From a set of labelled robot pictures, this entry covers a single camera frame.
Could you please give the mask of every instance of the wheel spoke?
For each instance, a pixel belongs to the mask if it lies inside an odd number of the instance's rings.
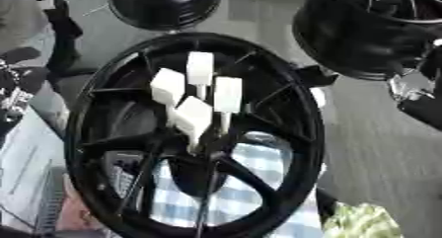
[[[241,56],[239,59],[237,59],[236,61],[234,61],[233,63],[227,64],[222,66],[221,68],[219,68],[218,70],[216,70],[216,74],[217,75],[224,75],[224,74],[228,74],[229,70],[232,69],[233,67],[235,67],[236,65],[242,63],[243,61],[245,61],[246,59],[248,59],[251,56],[256,55],[257,52],[255,50],[251,50],[248,53],[246,53],[245,55]]]
[[[141,161],[140,172],[133,180],[124,199],[122,200],[121,204],[119,205],[116,211],[116,214],[118,216],[122,215],[123,211],[127,208],[127,205],[134,199],[134,197],[136,197],[139,194],[143,186],[147,184],[147,182],[149,181],[150,177],[153,174],[155,167],[159,163],[160,153],[161,153],[161,148],[154,147],[153,151],[149,154],[149,156],[145,157]]]
[[[83,143],[83,149],[96,157],[101,157],[106,151],[140,150],[145,151],[149,138],[153,133],[133,136],[111,137]]]
[[[137,100],[149,97],[149,91],[142,88],[104,88],[91,91],[91,95],[95,98],[114,98],[125,100]]]
[[[282,93],[284,93],[284,91],[288,90],[289,88],[291,88],[293,86],[293,83],[289,83],[286,84],[285,86],[282,86],[281,88],[277,89],[276,91],[268,94],[267,96],[265,96],[264,98],[260,99],[257,102],[253,102],[256,103],[255,104],[255,110],[260,107],[263,103],[268,102],[276,97],[278,97],[279,95],[281,95]]]
[[[154,67],[152,66],[152,61],[150,60],[149,56],[147,55],[147,52],[146,51],[139,52],[138,56],[143,58],[144,63],[146,64],[145,69],[146,69],[146,73],[148,74],[148,76],[153,77],[155,75],[155,70],[154,70]]]
[[[260,196],[264,205],[275,205],[279,203],[279,196],[276,191],[264,182],[261,178],[251,172],[247,167],[235,161],[231,157],[223,157],[219,163],[220,171],[237,178],[246,185],[255,189]]]
[[[210,204],[210,196],[215,189],[215,182],[217,179],[216,165],[209,165],[207,168],[206,178],[204,182],[204,188],[201,192],[201,204],[199,206],[198,214],[196,216],[195,238],[201,238],[204,232],[204,228],[207,226],[207,214]]]

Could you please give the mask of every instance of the wheel rim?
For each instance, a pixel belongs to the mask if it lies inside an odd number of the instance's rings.
[[[254,77],[262,81],[262,78],[258,76],[262,73],[274,78],[271,81],[266,79],[264,82],[268,82],[268,86],[273,85],[275,88],[253,87],[246,90],[245,99],[249,101],[253,112],[235,117],[232,123],[232,133],[227,136],[215,139],[213,135],[215,135],[216,125],[213,126],[204,134],[207,138],[203,139],[203,142],[213,139],[210,144],[202,144],[204,147],[200,151],[206,154],[192,157],[184,151],[185,138],[176,131],[163,127],[164,109],[155,104],[149,98],[146,89],[140,86],[146,86],[155,72],[154,68],[159,67],[155,64],[161,64],[156,59],[157,57],[164,58],[168,54],[175,53],[187,54],[197,49],[212,51],[217,56],[229,58],[224,60],[222,65],[218,65],[218,73],[243,75],[243,77],[247,75],[246,83],[248,80],[254,80]],[[135,70],[133,65],[140,61],[145,63],[144,66]],[[257,64],[261,65],[261,68],[252,69],[250,72],[238,70],[237,67],[242,65],[242,68],[248,68],[246,65],[256,66]],[[198,232],[201,234],[200,237],[259,237],[266,234],[281,224],[302,204],[317,180],[324,156],[324,129],[316,103],[310,92],[301,85],[299,79],[287,73],[289,70],[292,69],[287,62],[257,45],[213,34],[181,34],[162,37],[143,42],[127,50],[92,78],[72,110],[65,150],[66,163],[74,186],[96,217],[124,237],[198,237]],[[134,83],[127,76],[132,73],[137,75],[136,79],[141,79],[139,74],[145,74],[146,81]],[[270,95],[260,96],[259,91],[256,92],[259,89],[265,89]],[[289,107],[295,106],[296,110],[285,113],[282,118],[296,119],[285,120],[288,126],[275,126],[274,121],[268,119],[266,111],[268,107],[272,107],[269,104],[278,103],[275,100],[279,99],[281,93],[285,91],[288,91],[288,94],[284,94],[285,96],[290,95]],[[101,119],[107,116],[106,113],[111,114],[112,111],[107,110],[106,106],[103,107],[102,101],[105,101],[106,105],[111,101],[123,101],[145,106],[156,118],[156,125],[154,124],[152,126],[154,129],[146,133],[110,136],[109,129],[103,126]],[[251,174],[246,167],[229,157],[233,146],[240,142],[238,139],[249,131],[267,132],[285,139],[290,143],[293,151],[302,153],[292,159],[289,171],[276,191]],[[212,174],[210,171],[216,169],[217,173],[227,173],[245,182],[261,195],[263,205],[239,220],[216,227],[208,227],[203,223],[205,209],[199,212],[194,228],[165,225],[128,208],[128,200],[116,194],[109,178],[104,175],[105,168],[102,163],[103,157],[108,154],[109,150],[141,150],[139,154],[142,156],[142,161],[139,166],[143,168],[139,170],[144,172],[137,174],[136,181],[142,183],[141,185],[133,184],[129,191],[137,193],[141,187],[151,185],[149,184],[151,171],[158,160],[173,160],[178,163],[186,162],[188,165],[202,165],[207,168],[207,174]],[[141,152],[150,152],[150,154],[141,154]],[[207,176],[207,181],[211,180],[211,175]],[[207,194],[201,197],[202,206],[206,198],[210,196],[208,191],[211,190],[206,191]]]

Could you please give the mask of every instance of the table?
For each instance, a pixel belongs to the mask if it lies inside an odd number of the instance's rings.
[[[287,142],[261,132],[249,132],[247,137],[259,139],[263,146],[238,144],[232,157],[248,167],[257,176],[276,189],[281,185],[284,173],[294,154]],[[115,170],[116,191],[123,197],[132,177]],[[196,220],[198,200],[180,192],[175,185],[169,164],[163,162],[154,174],[157,190],[154,194],[152,218],[170,225],[191,227]],[[212,195],[209,204],[208,225],[218,225],[244,216],[260,206],[260,196],[239,180],[228,177],[225,185]],[[323,237],[318,213],[315,189],[304,204],[269,238],[317,238]]]

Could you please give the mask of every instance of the wheel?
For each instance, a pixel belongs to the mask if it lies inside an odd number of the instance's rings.
[[[215,54],[216,75],[243,78],[246,104],[244,111],[233,117],[229,134],[218,136],[216,122],[205,132],[196,155],[186,152],[187,140],[182,134],[165,126],[165,109],[151,99],[147,88],[160,67],[185,71],[187,55],[193,50]],[[262,237],[304,202],[324,157],[319,109],[308,89],[289,70],[286,61],[258,45],[214,34],[165,36],[128,49],[94,75],[72,109],[65,150],[74,186],[91,212],[123,237]],[[131,120],[137,116],[147,122]],[[240,142],[262,144],[244,138],[251,131],[283,139],[296,152],[277,189],[231,157]],[[139,160],[124,168],[135,179],[123,197],[106,175],[105,159],[114,152]],[[165,161],[171,167],[192,167],[203,178],[197,185],[200,208],[192,227],[161,223],[133,207],[132,200],[140,198],[140,192],[144,192],[142,199],[151,200],[146,195],[156,190],[152,174]],[[207,225],[208,202],[219,174],[253,188],[262,198],[261,206],[235,221]]]

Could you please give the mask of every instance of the white stick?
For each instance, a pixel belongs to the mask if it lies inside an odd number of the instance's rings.
[[[221,133],[222,134],[229,133],[231,121],[232,121],[232,114],[231,113],[221,113]]]
[[[175,125],[175,108],[172,106],[166,107],[166,113],[168,114],[168,120],[166,122],[167,127],[172,127]]]
[[[198,144],[199,144],[199,137],[197,137],[197,138],[189,137],[188,138],[187,152],[189,154],[193,154],[193,151],[198,146]]]
[[[207,97],[207,87],[205,85],[197,85],[196,93],[200,100],[205,101],[205,98]]]

